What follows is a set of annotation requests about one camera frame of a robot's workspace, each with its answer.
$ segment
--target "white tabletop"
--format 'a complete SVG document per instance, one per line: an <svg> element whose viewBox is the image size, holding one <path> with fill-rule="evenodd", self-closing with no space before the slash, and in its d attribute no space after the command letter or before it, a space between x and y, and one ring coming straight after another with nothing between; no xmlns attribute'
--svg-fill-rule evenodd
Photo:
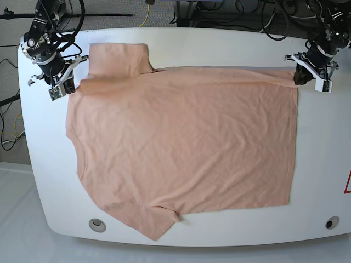
<svg viewBox="0 0 351 263"><path fill-rule="evenodd" d="M97 42L146 43L154 68L170 66L295 67L285 54L305 51L304 40L275 42L266 35L199 28L128 28L83 31L76 43L88 54ZM70 47L64 54L75 53ZM290 242L351 232L351 193L344 194L351 170L351 53L335 59L333 92L299 88L296 166L290 204L262 209L184 215L157 242L122 224L95 206L76 175L76 152L65 136L68 96L52 102L43 82L28 87L41 73L18 52L21 104L27 143L39 196L50 228L68 236L105 241L173 245L229 246ZM75 69L75 82L88 62ZM339 216L333 230L326 221ZM92 218L107 225L104 233L88 226Z"/></svg>

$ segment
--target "pink t-shirt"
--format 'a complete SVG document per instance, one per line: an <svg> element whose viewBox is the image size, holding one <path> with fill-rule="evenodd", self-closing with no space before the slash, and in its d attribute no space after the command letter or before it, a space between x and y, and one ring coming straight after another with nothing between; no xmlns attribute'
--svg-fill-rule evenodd
<svg viewBox="0 0 351 263"><path fill-rule="evenodd" d="M66 131L94 203L157 240L178 214L288 204L296 123L293 72L156 71L146 45L105 43Z"/></svg>

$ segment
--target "round hole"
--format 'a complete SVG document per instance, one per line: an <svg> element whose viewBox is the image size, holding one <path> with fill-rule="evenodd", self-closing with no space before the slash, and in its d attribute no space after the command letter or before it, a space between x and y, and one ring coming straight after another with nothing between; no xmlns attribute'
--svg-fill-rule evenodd
<svg viewBox="0 0 351 263"><path fill-rule="evenodd" d="M326 229L334 229L339 224L340 218L338 216L333 216L325 223Z"/></svg>
<svg viewBox="0 0 351 263"><path fill-rule="evenodd" d="M102 222L100 219L96 219L96 218L90 219L89 227L97 233L102 233L102 232L105 232L106 230L105 223Z"/></svg>

